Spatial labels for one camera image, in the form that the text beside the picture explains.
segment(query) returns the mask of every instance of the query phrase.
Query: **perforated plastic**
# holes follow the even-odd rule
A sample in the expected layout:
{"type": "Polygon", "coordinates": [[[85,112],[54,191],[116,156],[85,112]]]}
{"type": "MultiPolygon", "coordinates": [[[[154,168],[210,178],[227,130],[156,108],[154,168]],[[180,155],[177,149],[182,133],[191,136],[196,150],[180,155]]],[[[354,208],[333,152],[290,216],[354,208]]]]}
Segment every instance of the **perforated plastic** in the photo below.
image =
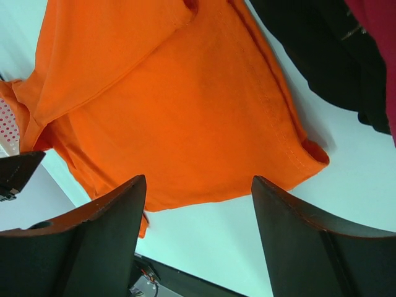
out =
{"type": "Polygon", "coordinates": [[[10,106],[0,98],[0,158],[19,153],[19,130],[10,106]]]}

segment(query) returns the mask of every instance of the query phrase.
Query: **dark pink garment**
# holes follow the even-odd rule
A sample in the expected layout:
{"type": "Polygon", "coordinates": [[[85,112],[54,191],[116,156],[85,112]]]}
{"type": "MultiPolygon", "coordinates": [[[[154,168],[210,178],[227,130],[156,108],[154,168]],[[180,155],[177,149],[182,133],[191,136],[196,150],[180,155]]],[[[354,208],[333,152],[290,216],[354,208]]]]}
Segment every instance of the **dark pink garment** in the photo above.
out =
{"type": "Polygon", "coordinates": [[[345,0],[375,39],[387,67],[386,113],[396,144],[396,0],[345,0]]]}

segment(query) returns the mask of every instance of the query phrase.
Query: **white table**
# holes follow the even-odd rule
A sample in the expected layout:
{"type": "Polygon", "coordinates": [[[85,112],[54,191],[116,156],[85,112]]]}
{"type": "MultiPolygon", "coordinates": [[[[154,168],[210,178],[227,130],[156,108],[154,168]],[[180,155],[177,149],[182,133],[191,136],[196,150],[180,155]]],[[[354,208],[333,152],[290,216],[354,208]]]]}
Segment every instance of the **white table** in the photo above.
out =
{"type": "MultiPolygon", "coordinates": [[[[27,77],[32,71],[45,3],[0,2],[0,71],[7,78],[27,77]]],[[[282,46],[264,32],[285,70],[310,138],[331,158],[330,166],[292,193],[353,222],[396,231],[396,149],[391,137],[360,124],[356,113],[313,94],[282,46]]],[[[44,166],[75,205],[87,200],[56,154],[51,153],[44,166]]],[[[150,228],[137,244],[139,254],[248,296],[272,296],[250,196],[148,217],[150,228]]]]}

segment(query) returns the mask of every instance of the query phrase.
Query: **black garment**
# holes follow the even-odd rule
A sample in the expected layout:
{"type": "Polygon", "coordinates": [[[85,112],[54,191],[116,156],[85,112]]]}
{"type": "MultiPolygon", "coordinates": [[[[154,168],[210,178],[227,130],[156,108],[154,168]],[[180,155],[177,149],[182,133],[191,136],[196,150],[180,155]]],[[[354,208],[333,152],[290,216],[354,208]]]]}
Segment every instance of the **black garment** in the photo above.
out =
{"type": "Polygon", "coordinates": [[[309,88],[327,102],[358,111],[361,123],[390,134],[386,68],[375,41],[342,0],[251,0],[309,88]]]}

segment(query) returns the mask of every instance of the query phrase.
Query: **orange shirt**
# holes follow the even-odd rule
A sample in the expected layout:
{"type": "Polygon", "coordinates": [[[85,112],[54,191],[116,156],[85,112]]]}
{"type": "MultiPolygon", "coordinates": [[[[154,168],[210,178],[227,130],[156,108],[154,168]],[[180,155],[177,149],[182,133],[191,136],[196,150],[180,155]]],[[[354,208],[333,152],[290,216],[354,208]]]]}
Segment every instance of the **orange shirt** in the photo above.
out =
{"type": "Polygon", "coordinates": [[[242,0],[49,0],[34,72],[0,95],[21,152],[55,148],[93,199],[144,174],[152,212],[329,162],[242,0]]]}

